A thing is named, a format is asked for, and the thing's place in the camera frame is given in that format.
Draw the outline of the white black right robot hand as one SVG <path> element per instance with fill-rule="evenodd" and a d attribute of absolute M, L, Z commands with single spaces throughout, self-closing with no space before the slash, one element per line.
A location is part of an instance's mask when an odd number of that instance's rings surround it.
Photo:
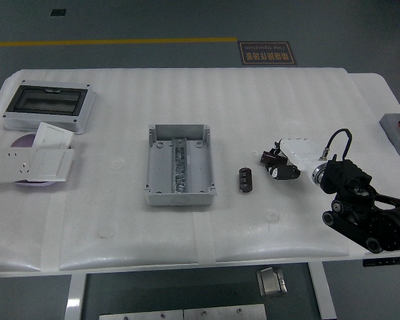
<path fill-rule="evenodd" d="M 308 139 L 281 139 L 263 152 L 260 162 L 276 180 L 293 180 L 304 173 L 318 185 L 327 166 L 321 156 L 320 149 Z"/>

